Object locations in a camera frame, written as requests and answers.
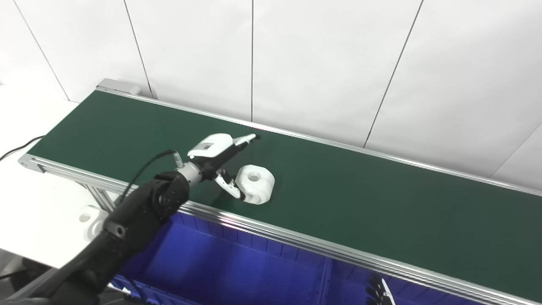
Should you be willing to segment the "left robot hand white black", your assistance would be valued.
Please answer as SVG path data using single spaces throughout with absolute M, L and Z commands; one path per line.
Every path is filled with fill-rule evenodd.
M 211 134 L 188 151 L 188 157 L 198 166 L 202 180 L 215 181 L 234 198 L 244 200 L 246 194 L 223 166 L 257 139 L 260 135 L 254 133 L 237 138 L 227 133 Z

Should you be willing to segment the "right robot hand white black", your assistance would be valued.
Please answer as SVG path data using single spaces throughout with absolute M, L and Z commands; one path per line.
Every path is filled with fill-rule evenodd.
M 395 305 L 395 300 L 387 282 L 377 273 L 372 272 L 365 284 L 366 305 Z

